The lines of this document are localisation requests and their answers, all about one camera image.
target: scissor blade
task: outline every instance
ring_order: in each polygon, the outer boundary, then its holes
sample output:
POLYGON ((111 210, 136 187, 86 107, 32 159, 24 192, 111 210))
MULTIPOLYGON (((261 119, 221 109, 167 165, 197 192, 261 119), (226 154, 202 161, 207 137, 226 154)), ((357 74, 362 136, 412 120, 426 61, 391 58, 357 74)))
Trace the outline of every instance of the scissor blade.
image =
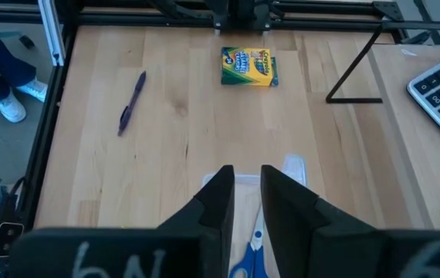
POLYGON ((263 216, 263 207, 259 207, 258 216, 252 231, 251 247, 258 250, 263 244, 263 234, 265 233, 265 218, 263 216))

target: wood grain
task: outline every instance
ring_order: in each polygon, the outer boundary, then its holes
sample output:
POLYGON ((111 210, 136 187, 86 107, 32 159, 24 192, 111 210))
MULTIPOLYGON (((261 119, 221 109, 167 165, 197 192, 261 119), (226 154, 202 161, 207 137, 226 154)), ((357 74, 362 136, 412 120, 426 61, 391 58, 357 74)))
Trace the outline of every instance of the wood grain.
MULTIPOLYGON (((377 227, 424 227, 405 203, 399 184, 407 179, 383 106, 324 103, 369 36, 81 27, 36 227, 156 227, 222 165, 258 174, 262 164, 281 168, 290 153, 305 158, 309 187, 344 211, 377 227), (222 46, 270 48, 280 85, 222 86, 222 46), (143 70, 144 90, 124 136, 117 137, 120 113, 143 70)), ((362 76, 351 77, 343 93, 379 93, 368 71, 365 59, 356 72, 362 76)), ((236 218, 254 222, 257 208, 243 205, 255 203, 241 202, 236 218)), ((235 220, 234 230, 234 239, 244 242, 252 226, 235 220)), ((237 247, 232 251, 238 259, 237 247)), ((266 258, 267 271, 276 276, 272 256, 266 258)))
POLYGON ((371 59, 410 179, 411 187, 404 188, 407 203, 417 203, 418 217, 440 229, 440 128, 404 90, 410 80, 440 63, 440 46, 373 46, 371 59))

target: pen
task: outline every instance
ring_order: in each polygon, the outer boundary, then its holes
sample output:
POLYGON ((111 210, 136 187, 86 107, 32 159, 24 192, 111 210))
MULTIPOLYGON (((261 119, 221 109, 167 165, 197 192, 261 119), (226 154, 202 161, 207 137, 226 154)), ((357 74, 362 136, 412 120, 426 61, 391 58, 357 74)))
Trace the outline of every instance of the pen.
POLYGON ((129 123, 130 115, 133 113, 134 104, 136 104, 137 97, 140 95, 141 89, 143 89, 144 81, 146 80, 146 71, 140 75, 139 80, 137 80, 136 86, 134 87, 133 96, 130 98, 129 104, 122 111, 120 115, 119 132, 117 136, 121 136, 126 129, 127 123, 129 123))

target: crayola crayon box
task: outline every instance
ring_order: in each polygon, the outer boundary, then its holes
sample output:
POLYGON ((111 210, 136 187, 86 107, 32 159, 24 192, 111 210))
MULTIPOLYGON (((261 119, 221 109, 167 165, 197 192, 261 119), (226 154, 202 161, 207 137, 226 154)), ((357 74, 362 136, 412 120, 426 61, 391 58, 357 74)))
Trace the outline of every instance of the crayola crayon box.
POLYGON ((222 48, 222 84, 277 86, 276 61, 269 49, 222 48))

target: shoe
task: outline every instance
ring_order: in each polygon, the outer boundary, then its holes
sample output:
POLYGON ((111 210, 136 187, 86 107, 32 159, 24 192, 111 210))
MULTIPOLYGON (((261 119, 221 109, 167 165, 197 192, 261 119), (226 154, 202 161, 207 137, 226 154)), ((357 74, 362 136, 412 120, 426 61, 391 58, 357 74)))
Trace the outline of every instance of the shoe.
POLYGON ((28 95, 36 97, 41 102, 45 102, 45 97, 47 95, 47 84, 38 81, 36 78, 28 82, 24 86, 17 87, 18 90, 28 95))
POLYGON ((14 97, 12 92, 9 93, 4 100, 0 100, 0 111, 2 115, 12 123, 18 123, 26 117, 25 108, 18 99, 14 97))

